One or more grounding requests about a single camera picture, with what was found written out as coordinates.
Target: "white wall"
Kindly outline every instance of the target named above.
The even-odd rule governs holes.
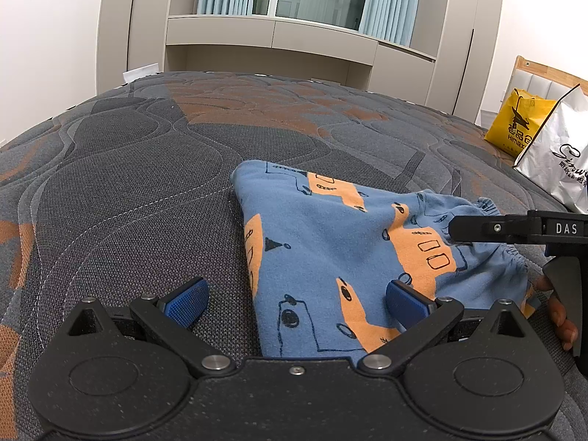
[[[503,0],[481,108],[498,112],[518,54],[588,79],[588,0]]]
[[[96,95],[101,0],[0,0],[0,142]]]

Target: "finger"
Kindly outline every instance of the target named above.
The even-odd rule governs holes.
[[[537,277],[536,279],[534,279],[534,281],[532,283],[533,283],[533,286],[535,287],[536,290],[539,290],[539,291],[553,290],[553,284],[545,275]]]
[[[574,343],[578,338],[578,329],[570,320],[557,327],[555,333],[563,343]]]
[[[548,300],[548,312],[549,318],[551,318],[552,322],[555,323],[556,326],[562,326],[563,322],[566,321],[566,308],[563,306],[563,303],[559,301],[559,299],[552,294]]]

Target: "blue gripper pad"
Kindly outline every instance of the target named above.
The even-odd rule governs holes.
[[[184,328],[198,320],[207,306],[208,283],[201,277],[194,277],[157,302],[165,316]]]
[[[392,280],[388,284],[386,306],[390,315],[407,330],[437,308],[433,300],[400,280]]]

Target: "mattress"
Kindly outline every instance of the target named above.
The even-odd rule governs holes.
[[[247,159],[398,193],[486,196],[503,213],[564,210],[482,129],[408,101],[234,73],[161,73],[108,91],[0,152],[0,439],[41,433],[28,377],[86,295],[125,305],[203,276],[211,298],[193,331],[237,362],[259,355],[229,181]],[[542,247],[519,249],[536,276]],[[586,380],[561,350],[545,303],[530,321],[566,380],[553,430],[588,439]]]

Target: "shopping bag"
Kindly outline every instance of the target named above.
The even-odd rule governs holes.
[[[588,98],[580,85],[557,102],[514,169],[572,212],[588,213]]]
[[[537,133],[557,101],[514,89],[484,140],[517,157]]]

